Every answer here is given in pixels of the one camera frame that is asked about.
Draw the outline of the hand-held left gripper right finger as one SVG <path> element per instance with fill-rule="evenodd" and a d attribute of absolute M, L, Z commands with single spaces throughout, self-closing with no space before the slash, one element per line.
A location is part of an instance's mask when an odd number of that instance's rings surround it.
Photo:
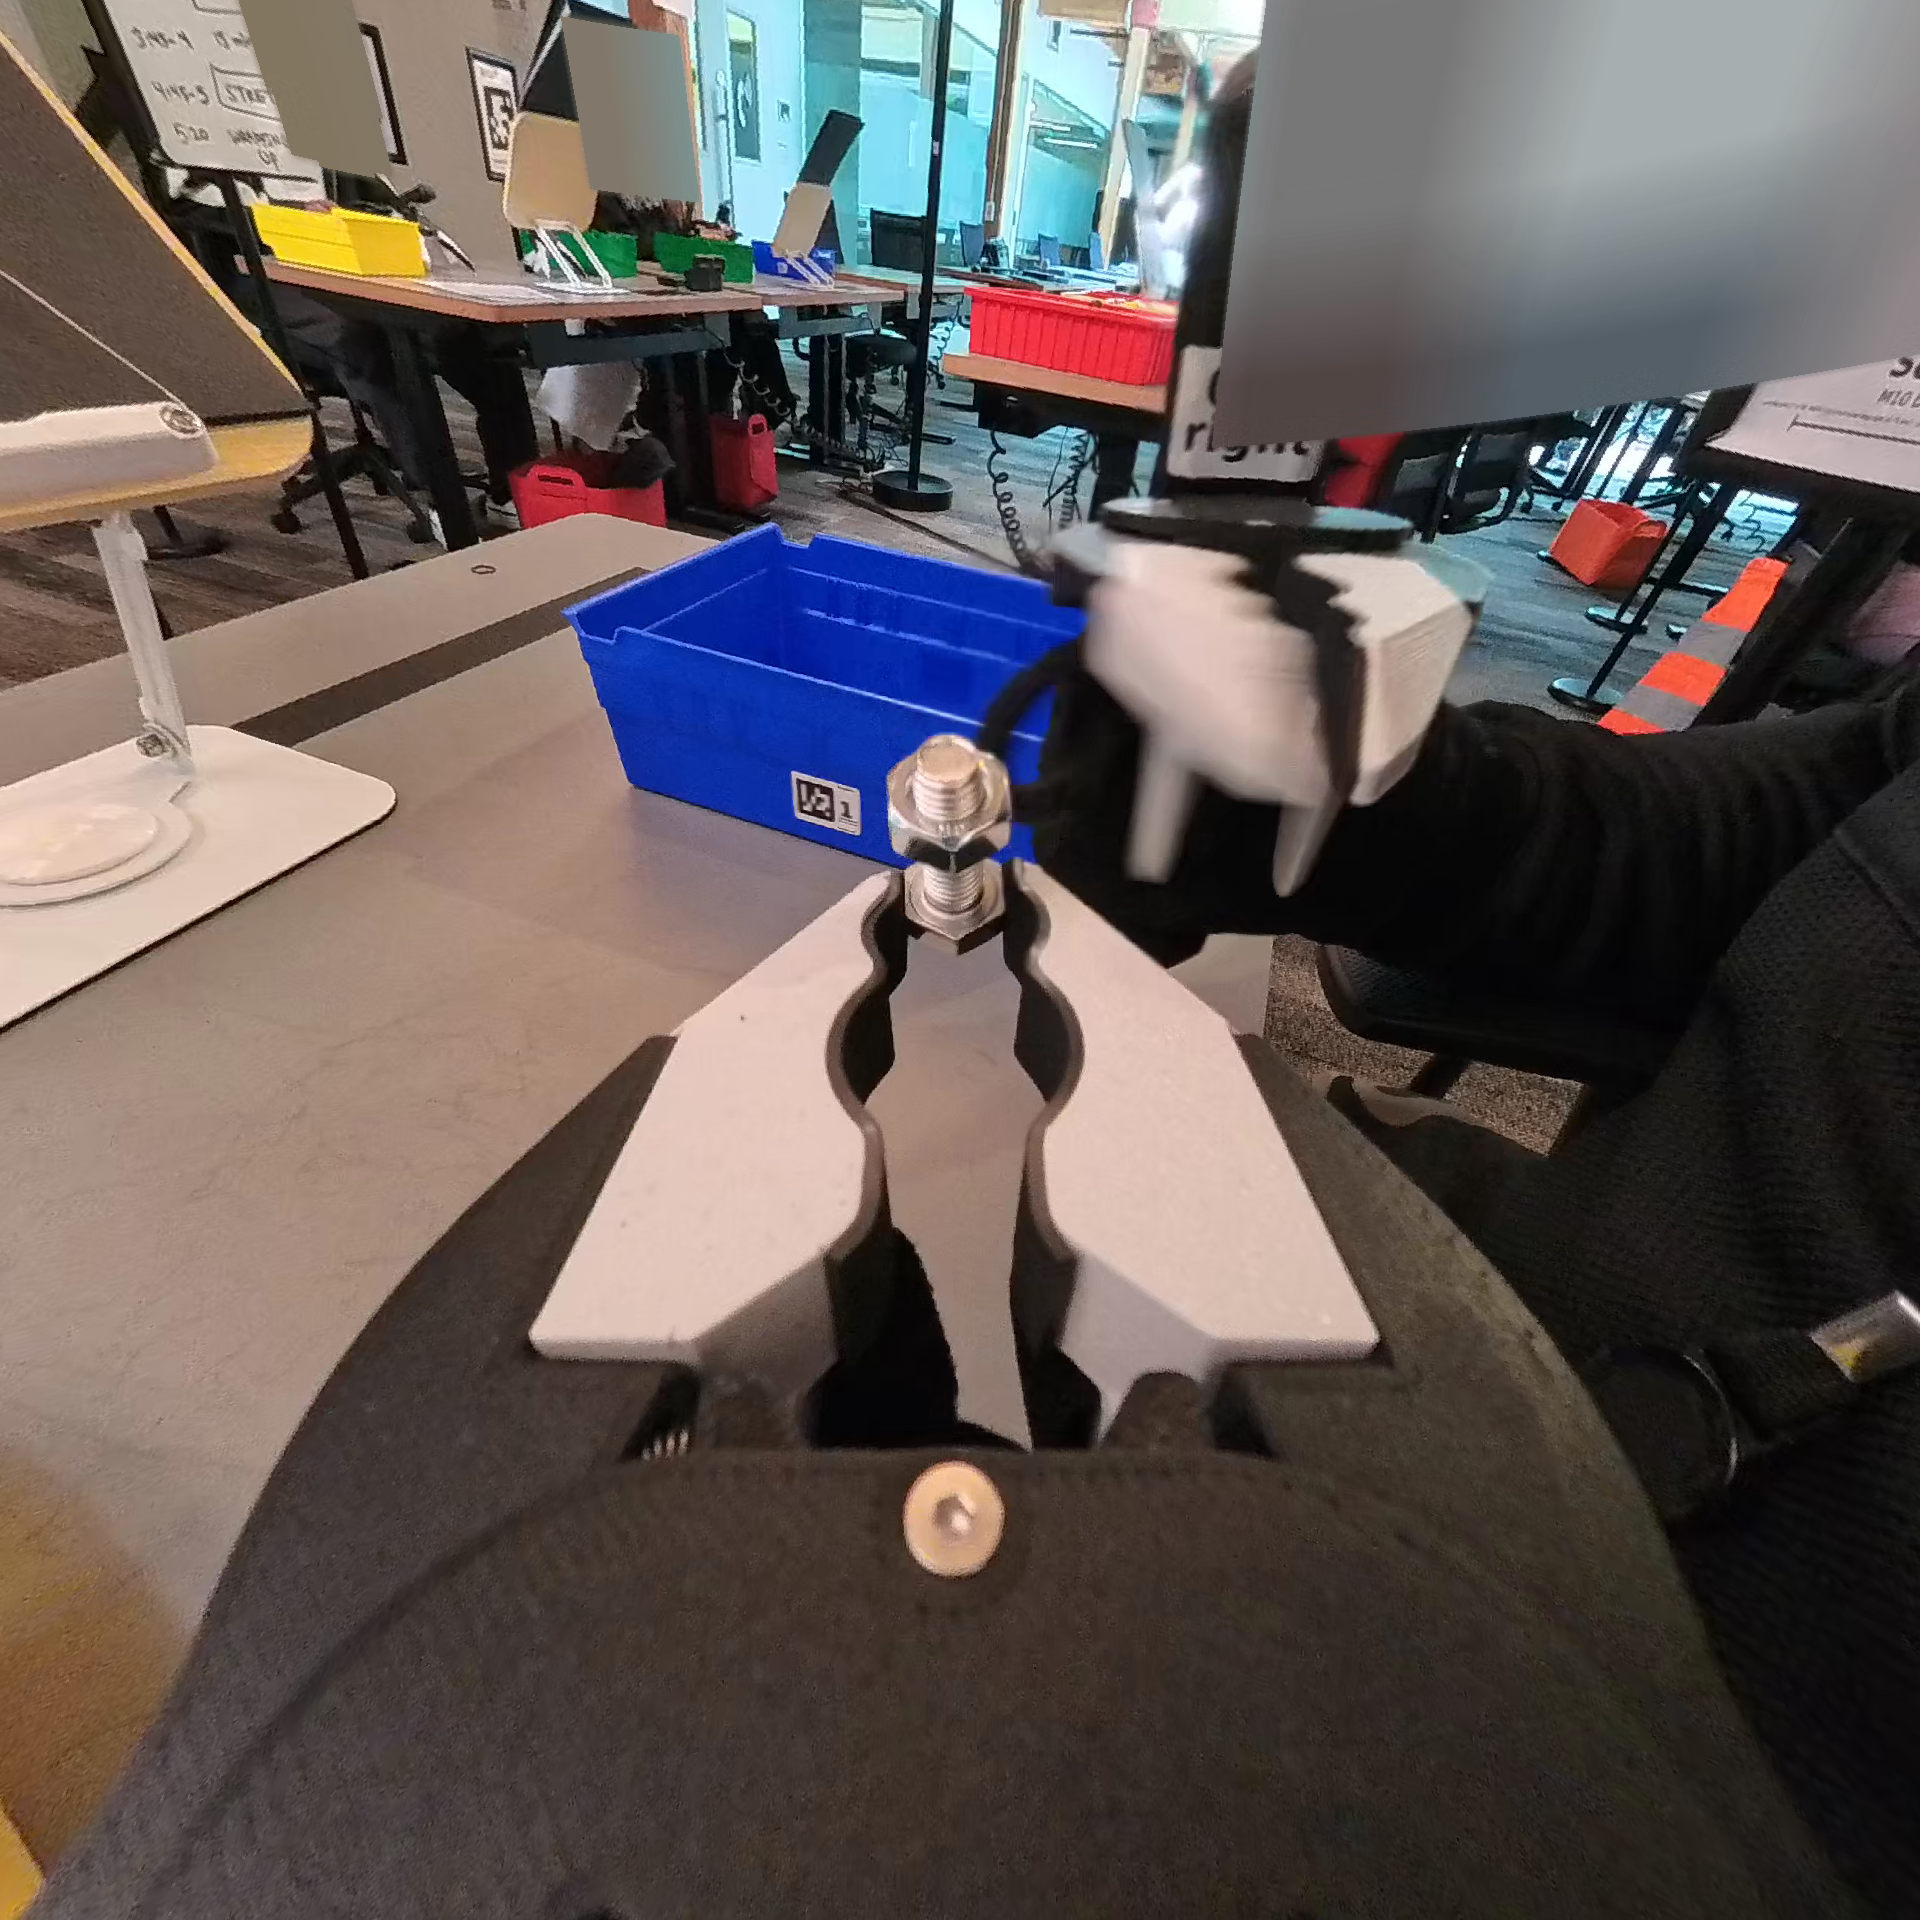
<path fill-rule="evenodd" d="M 1036 1443 L 1143 1380 L 1365 1364 L 1380 1327 L 1232 1024 L 1034 862 L 1007 868 L 1021 1157 L 1010 1314 Z"/>

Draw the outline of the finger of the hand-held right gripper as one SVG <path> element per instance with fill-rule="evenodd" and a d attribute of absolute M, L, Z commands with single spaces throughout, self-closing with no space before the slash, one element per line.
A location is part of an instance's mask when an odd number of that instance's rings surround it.
<path fill-rule="evenodd" d="M 1143 749 L 1239 800 L 1357 802 L 1357 579 L 1355 550 L 1065 539 L 1054 588 L 1082 634 L 1053 698 L 1050 776 L 1094 756 L 1102 695 Z"/>
<path fill-rule="evenodd" d="M 1319 732 L 1341 803 L 1369 806 L 1412 766 L 1492 576 L 1447 548 L 1310 551 Z"/>

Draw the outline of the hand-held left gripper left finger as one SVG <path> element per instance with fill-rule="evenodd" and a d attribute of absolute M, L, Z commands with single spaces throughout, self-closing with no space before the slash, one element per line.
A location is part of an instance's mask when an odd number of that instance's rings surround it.
<path fill-rule="evenodd" d="M 902 876 L 868 876 L 665 1038 L 530 1324 L 543 1359 L 688 1373 L 829 1443 L 958 1428 L 871 1110 L 908 946 Z"/>

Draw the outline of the silver hex nut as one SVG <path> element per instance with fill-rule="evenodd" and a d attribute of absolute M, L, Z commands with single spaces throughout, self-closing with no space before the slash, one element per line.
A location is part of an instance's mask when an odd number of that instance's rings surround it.
<path fill-rule="evenodd" d="M 923 753 L 896 762 L 886 776 L 886 830 L 908 864 L 964 872 L 1001 857 L 1014 834 L 1013 780 L 992 753 L 964 753 L 963 772 L 941 778 Z"/>

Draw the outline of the silver hex bolt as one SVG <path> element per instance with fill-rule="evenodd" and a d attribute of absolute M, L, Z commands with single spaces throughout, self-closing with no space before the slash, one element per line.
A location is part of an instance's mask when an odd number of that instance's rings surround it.
<path fill-rule="evenodd" d="M 914 751 L 924 756 L 928 772 L 938 770 L 938 778 L 958 776 L 967 763 L 963 756 L 971 753 L 987 756 L 973 738 L 955 732 L 935 733 Z M 997 927 L 1002 911 L 1001 857 L 964 872 L 908 864 L 907 907 L 924 933 L 946 940 L 958 951 L 977 946 Z"/>

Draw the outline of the person's right forearm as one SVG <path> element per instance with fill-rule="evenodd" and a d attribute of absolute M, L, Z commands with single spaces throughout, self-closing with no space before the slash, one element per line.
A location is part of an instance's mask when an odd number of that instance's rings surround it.
<path fill-rule="evenodd" d="M 1916 669 L 1787 718 L 1610 733 L 1441 708 L 1407 955 L 1455 987 L 1916 1077 Z"/>

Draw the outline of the person's right hand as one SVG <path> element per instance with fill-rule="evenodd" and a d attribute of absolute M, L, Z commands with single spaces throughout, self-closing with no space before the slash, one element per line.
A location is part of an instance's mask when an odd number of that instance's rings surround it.
<path fill-rule="evenodd" d="M 1471 820 L 1482 745 L 1476 709 L 1443 703 L 1405 778 L 1379 802 L 1336 811 L 1291 894 L 1274 876 L 1282 806 L 1200 780 L 1173 872 L 1155 880 L 1129 860 L 1147 732 L 1089 669 L 1070 668 L 1040 753 L 1034 852 L 1050 880 L 1164 966 L 1221 933 L 1357 933 L 1388 911 L 1390 886 Z"/>

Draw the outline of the orange storage bin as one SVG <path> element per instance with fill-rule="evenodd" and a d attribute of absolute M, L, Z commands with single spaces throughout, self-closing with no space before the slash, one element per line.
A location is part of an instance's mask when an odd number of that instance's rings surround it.
<path fill-rule="evenodd" d="M 1547 562 L 1582 585 L 1622 597 L 1646 577 L 1670 531 L 1669 515 L 1637 501 L 1584 495 L 1554 531 Z"/>

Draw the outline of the brown edged desk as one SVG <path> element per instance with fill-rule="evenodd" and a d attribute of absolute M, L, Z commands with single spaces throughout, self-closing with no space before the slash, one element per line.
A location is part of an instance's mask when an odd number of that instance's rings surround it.
<path fill-rule="evenodd" d="M 440 531 L 455 550 L 480 539 L 473 491 L 455 454 L 438 378 L 429 370 L 426 336 L 440 323 L 482 328 L 528 372 L 660 363 L 684 372 L 704 399 L 707 359 L 731 350 L 747 323 L 769 323 L 780 342 L 847 338 L 880 328 L 889 307 L 907 307 L 908 289 L 864 272 L 808 283 L 756 275 L 718 292 L 671 292 L 660 274 L 605 283 L 473 272 L 362 275 L 271 258 L 251 272 L 262 293 L 301 289 L 374 323 L 394 357 L 400 405 L 418 435 L 424 486 Z"/>
<path fill-rule="evenodd" d="M 1080 372 L 1040 367 L 990 353 L 955 350 L 942 356 L 948 379 L 973 386 L 977 423 L 1002 437 L 1038 439 L 1068 427 L 1093 437 L 1090 511 L 1134 491 L 1143 445 L 1159 447 L 1166 431 L 1163 386 L 1133 386 Z"/>

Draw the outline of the red storage bin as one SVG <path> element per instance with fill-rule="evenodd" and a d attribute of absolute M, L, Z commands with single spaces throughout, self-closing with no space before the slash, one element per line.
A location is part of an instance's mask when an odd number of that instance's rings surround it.
<path fill-rule="evenodd" d="M 1168 381 L 1181 309 L 1126 292 L 1045 292 L 979 283 L 971 342 L 980 357 L 1116 386 Z"/>

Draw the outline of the orange traffic cone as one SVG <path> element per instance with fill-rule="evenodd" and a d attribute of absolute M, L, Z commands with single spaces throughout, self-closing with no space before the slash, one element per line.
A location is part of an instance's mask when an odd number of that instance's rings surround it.
<path fill-rule="evenodd" d="M 1787 574 L 1789 560 L 1782 557 L 1744 563 L 1733 588 L 1658 654 L 1597 727 L 1622 738 L 1690 730 L 1723 687 Z"/>

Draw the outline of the black easel stand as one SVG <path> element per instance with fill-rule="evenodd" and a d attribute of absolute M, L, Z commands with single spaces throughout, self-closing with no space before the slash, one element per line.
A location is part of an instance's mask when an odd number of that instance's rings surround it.
<path fill-rule="evenodd" d="M 1628 686 L 1606 690 L 1613 673 L 1635 643 L 1654 637 L 1665 600 L 1693 588 L 1697 560 L 1740 493 L 1793 506 L 1789 537 L 1774 550 L 1776 560 L 1789 562 L 1789 574 L 1693 727 L 1764 714 L 1816 646 L 1854 617 L 1904 556 L 1916 536 L 1916 491 L 1837 482 L 1711 445 L 1711 435 L 1733 422 L 1750 392 L 1752 386 L 1712 390 L 1697 407 L 1677 457 L 1682 498 L 1672 531 L 1638 588 L 1613 606 L 1588 609 L 1613 635 L 1613 647 L 1588 677 L 1554 679 L 1549 686 L 1554 706 L 1598 724 L 1626 693 Z"/>

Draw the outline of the black floor pole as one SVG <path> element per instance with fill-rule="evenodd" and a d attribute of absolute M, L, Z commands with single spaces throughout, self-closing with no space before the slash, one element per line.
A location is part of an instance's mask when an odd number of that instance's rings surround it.
<path fill-rule="evenodd" d="M 932 36 L 931 130 L 920 251 L 923 272 L 914 357 L 907 379 L 905 463 L 878 469 L 872 480 L 874 499 L 883 508 L 905 515 L 944 513 L 953 506 L 948 480 L 924 467 L 924 429 L 932 359 L 935 288 L 941 263 L 941 207 L 948 141 L 948 79 L 955 11 L 955 1 L 938 4 Z"/>

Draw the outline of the framed marker sign board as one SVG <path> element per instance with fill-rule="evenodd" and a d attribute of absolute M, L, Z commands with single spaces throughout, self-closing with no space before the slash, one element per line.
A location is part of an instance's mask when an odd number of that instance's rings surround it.
<path fill-rule="evenodd" d="M 1716 452 L 1837 482 L 1919 491 L 1919 351 L 1758 381 Z"/>

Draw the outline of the white board stand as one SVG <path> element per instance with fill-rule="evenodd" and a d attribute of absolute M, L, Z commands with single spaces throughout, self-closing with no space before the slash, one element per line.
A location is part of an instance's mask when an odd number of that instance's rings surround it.
<path fill-rule="evenodd" d="M 133 515 L 92 528 L 133 663 L 133 738 L 3 788 L 3 1025 L 12 1028 L 385 821 L 396 789 L 193 726 Z"/>

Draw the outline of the dark table slot cover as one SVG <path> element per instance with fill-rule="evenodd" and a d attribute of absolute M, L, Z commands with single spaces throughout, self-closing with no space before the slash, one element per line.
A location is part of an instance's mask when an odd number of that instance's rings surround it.
<path fill-rule="evenodd" d="M 325 733 L 394 708 L 418 693 L 453 682 L 473 669 L 518 654 L 569 627 L 567 611 L 602 592 L 645 577 L 650 567 L 626 567 L 590 582 L 573 594 L 543 601 L 468 634 L 451 635 L 420 652 L 369 668 L 340 683 L 331 683 L 276 708 L 235 722 L 247 738 L 296 749 Z"/>

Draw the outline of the white plastic bag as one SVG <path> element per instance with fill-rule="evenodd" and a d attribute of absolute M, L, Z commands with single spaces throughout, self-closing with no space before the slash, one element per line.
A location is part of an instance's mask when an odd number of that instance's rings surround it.
<path fill-rule="evenodd" d="M 569 442 L 613 452 L 642 388 L 633 359 L 565 363 L 541 373 L 535 405 Z"/>

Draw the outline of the black badge reel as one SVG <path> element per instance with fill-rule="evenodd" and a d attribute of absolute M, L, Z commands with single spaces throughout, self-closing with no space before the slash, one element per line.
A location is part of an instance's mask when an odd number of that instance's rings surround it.
<path fill-rule="evenodd" d="M 1670 1527 L 1724 1509 L 1778 1455 L 1829 1436 L 1865 1395 L 1913 1375 L 1919 1307 L 1900 1290 L 1813 1327 L 1714 1327 L 1624 1342 L 1581 1380 Z"/>

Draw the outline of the green storage bin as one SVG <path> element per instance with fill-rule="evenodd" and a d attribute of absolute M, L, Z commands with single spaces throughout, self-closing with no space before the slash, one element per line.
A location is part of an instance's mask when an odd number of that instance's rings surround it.
<path fill-rule="evenodd" d="M 613 277 L 637 277 L 650 272 L 686 277 L 697 259 L 721 261 L 721 285 L 749 285 L 756 279 L 754 249 L 735 238 L 709 231 L 654 230 L 646 235 L 590 228 L 585 235 L 592 258 Z"/>

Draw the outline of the yellow storage bin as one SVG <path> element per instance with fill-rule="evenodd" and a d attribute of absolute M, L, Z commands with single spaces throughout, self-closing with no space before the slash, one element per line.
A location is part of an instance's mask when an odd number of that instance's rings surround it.
<path fill-rule="evenodd" d="M 414 219 L 334 203 L 251 205 L 256 244 L 279 263 L 354 277 L 424 277 L 426 244 Z"/>

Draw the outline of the handwritten whiteboard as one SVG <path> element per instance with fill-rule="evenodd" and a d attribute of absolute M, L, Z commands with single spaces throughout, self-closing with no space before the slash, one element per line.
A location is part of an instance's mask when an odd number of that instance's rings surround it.
<path fill-rule="evenodd" d="M 130 76 L 157 154 L 185 172 L 299 179 L 240 4 L 97 1 L 99 31 Z"/>

